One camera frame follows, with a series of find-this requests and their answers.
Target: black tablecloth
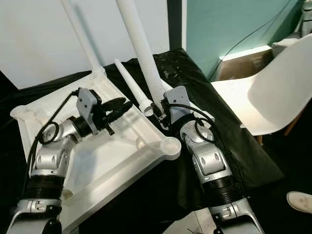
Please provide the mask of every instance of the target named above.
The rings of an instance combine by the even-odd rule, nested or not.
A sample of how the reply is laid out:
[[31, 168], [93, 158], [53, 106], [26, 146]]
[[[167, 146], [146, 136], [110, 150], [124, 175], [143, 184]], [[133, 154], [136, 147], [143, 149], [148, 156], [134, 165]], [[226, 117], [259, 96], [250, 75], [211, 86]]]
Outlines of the black tablecloth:
[[[184, 50], [154, 55], [160, 77], [171, 86], [184, 85], [190, 100], [215, 117], [216, 125], [233, 157], [228, 158], [237, 180], [247, 188], [259, 187], [283, 177], [282, 172], [258, 145], [240, 121], [208, 83], [195, 63]], [[142, 90], [151, 98], [137, 59], [123, 63]], [[137, 102], [114, 64], [105, 67], [108, 78], [136, 106]], [[8, 208], [20, 195], [21, 179], [25, 170], [17, 123], [9, 118], [9, 111], [17, 105], [27, 104], [70, 82], [86, 76], [81, 72], [43, 85], [1, 97], [1, 140], [4, 145], [1, 159], [0, 204]], [[150, 118], [156, 126], [154, 117]], [[125, 190], [99, 212], [80, 226], [81, 233], [96, 225], [104, 233], [137, 232], [159, 233], [173, 220], [183, 218], [190, 211], [205, 207], [202, 188], [197, 180], [191, 157], [185, 147], [174, 161], [164, 161], [143, 178]]]

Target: black cable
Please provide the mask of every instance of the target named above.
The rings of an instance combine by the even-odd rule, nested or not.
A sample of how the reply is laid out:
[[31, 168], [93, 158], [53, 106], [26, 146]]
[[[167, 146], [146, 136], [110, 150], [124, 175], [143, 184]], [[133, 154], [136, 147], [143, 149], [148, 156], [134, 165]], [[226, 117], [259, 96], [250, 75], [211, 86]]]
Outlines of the black cable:
[[[223, 58], [225, 58], [235, 47], [237, 47], [241, 42], [243, 42], [245, 39], [247, 39], [248, 37], [250, 37], [252, 34], [254, 34], [255, 32], [259, 31], [261, 28], [263, 28], [264, 26], [266, 26], [267, 24], [269, 24], [272, 20], [274, 23], [275, 20], [277, 19], [277, 17], [285, 10], [286, 6], [291, 2], [291, 0], [288, 0], [288, 2], [284, 5], [284, 7], [273, 17], [271, 18], [269, 21], [267, 21], [266, 23], [264, 23], [263, 25], [261, 25], [260, 27], [258, 27], [257, 29], [255, 29], [254, 31], [252, 31], [251, 33], [249, 33], [247, 36], [245, 36], [243, 39], [241, 39], [238, 43], [236, 43], [224, 56]], [[215, 72], [217, 71], [219, 65], [221, 64], [223, 60], [220, 60], [219, 63], [217, 64], [217, 66], [215, 67], [213, 73], [210, 75], [210, 77], [208, 78], [208, 80], [211, 80], [214, 75]]]
[[[27, 169], [25, 171], [25, 175], [24, 175], [24, 183], [23, 183], [23, 190], [22, 190], [22, 196], [24, 196], [25, 190], [26, 190], [26, 185], [27, 185], [27, 180], [28, 180], [28, 173], [30, 168], [33, 168], [34, 163], [35, 163], [35, 159], [36, 159], [36, 151], [37, 151], [37, 146], [38, 146], [38, 142], [42, 145], [48, 144], [50, 142], [52, 142], [55, 137], [57, 136], [58, 132], [59, 132], [59, 125], [56, 122], [53, 122], [53, 119], [55, 118], [55, 116], [60, 112], [60, 110], [63, 108], [63, 106], [68, 102], [68, 100], [70, 99], [71, 96], [78, 96], [78, 90], [76, 91], [72, 91], [67, 97], [66, 99], [62, 102], [62, 104], [57, 108], [57, 110], [54, 112], [54, 114], [51, 116], [51, 118], [47, 121], [47, 123], [40, 129], [40, 131], [38, 132], [38, 134], [36, 135], [34, 142], [30, 148], [29, 154], [28, 154], [28, 159], [27, 159]], [[52, 139], [50, 139], [49, 141], [43, 141], [43, 132], [46, 130], [46, 128], [50, 125], [53, 124], [56, 127], [56, 131], [52, 137]]]
[[231, 160], [236, 164], [236, 166], [237, 166], [237, 168], [238, 168], [238, 172], [239, 172], [239, 177], [240, 177], [240, 179], [241, 179], [241, 181], [242, 181], [242, 185], [243, 185], [243, 187], [244, 187], [244, 193], [246, 193], [246, 195], [248, 195], [248, 194], [247, 194], [247, 186], [246, 186], [245, 181], [244, 181], [244, 179], [243, 179], [243, 175], [242, 175], [242, 172], [241, 172], [241, 170], [240, 170], [240, 168], [239, 168], [238, 162], [237, 162], [236, 159], [232, 156], [232, 154], [230, 153], [229, 149], [226, 147], [226, 145], [225, 145], [225, 143], [224, 143], [224, 141], [223, 141], [223, 139], [222, 139], [222, 137], [221, 137], [221, 134], [220, 134], [220, 132], [219, 132], [219, 130], [218, 130], [218, 128], [217, 128], [215, 122], [214, 122], [208, 115], [206, 115], [204, 112], [200, 111], [200, 110], [197, 109], [197, 108], [194, 108], [194, 107], [191, 107], [191, 106], [188, 106], [188, 105], [184, 105], [184, 104], [167, 104], [167, 105], [168, 105], [169, 107], [182, 107], [182, 108], [186, 108], [186, 109], [195, 111], [195, 112], [197, 112], [197, 113], [199, 113], [199, 114], [201, 114], [202, 116], [205, 117], [205, 118], [197, 118], [197, 120], [198, 120], [198, 121], [204, 120], [204, 121], [206, 121], [207, 123], [209, 123], [209, 124], [211, 125], [211, 127], [212, 127], [211, 131], [212, 131], [212, 133], [213, 133], [213, 135], [214, 135], [214, 140], [211, 141], [211, 140], [207, 139], [206, 137], [204, 137], [204, 136], [199, 132], [198, 128], [196, 128], [196, 125], [197, 125], [197, 124], [201, 125], [200, 122], [199, 122], [199, 123], [196, 123], [196, 122], [195, 122], [195, 129], [196, 129], [196, 132], [198, 133], [198, 135], [199, 135], [203, 140], [206, 140], [206, 141], [211, 142], [211, 143], [214, 143], [214, 142], [216, 141], [216, 135], [219, 137], [219, 139], [220, 139], [220, 141], [221, 141], [221, 144], [222, 144], [222, 146], [223, 146], [223, 148], [224, 148], [224, 150], [225, 150], [225, 154], [228, 155], [229, 157], [231, 157]]

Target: white chair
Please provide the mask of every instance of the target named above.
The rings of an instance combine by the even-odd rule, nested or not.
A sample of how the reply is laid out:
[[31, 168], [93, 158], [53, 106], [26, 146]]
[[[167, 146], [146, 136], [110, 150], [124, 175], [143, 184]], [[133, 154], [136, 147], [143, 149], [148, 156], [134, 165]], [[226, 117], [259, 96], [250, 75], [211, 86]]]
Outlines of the white chair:
[[284, 128], [312, 97], [312, 34], [285, 49], [256, 75], [212, 85], [252, 135]]

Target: white tray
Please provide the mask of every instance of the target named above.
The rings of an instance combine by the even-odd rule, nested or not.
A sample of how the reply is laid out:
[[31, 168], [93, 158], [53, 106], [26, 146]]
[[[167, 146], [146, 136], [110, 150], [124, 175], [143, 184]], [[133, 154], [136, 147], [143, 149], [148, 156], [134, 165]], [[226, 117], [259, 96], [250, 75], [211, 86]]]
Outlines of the white tray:
[[[28, 105], [18, 106], [11, 116], [19, 123], [26, 157], [40, 128], [61, 102], [79, 87], [93, 89], [102, 102], [124, 97], [107, 77], [90, 74]], [[57, 123], [70, 116], [78, 117], [77, 98], [72, 97], [56, 116]], [[73, 228], [107, 204], [161, 161], [180, 155], [181, 144], [164, 136], [135, 106], [106, 130], [88, 136], [71, 153], [64, 188], [73, 196], [63, 201], [60, 221], [63, 233]]]

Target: shoe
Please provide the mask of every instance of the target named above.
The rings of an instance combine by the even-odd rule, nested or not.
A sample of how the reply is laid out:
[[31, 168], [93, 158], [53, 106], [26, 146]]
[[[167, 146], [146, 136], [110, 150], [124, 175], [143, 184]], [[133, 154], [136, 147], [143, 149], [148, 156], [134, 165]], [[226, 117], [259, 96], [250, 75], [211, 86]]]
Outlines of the shoe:
[[312, 195], [292, 191], [286, 197], [288, 204], [295, 210], [312, 214]]

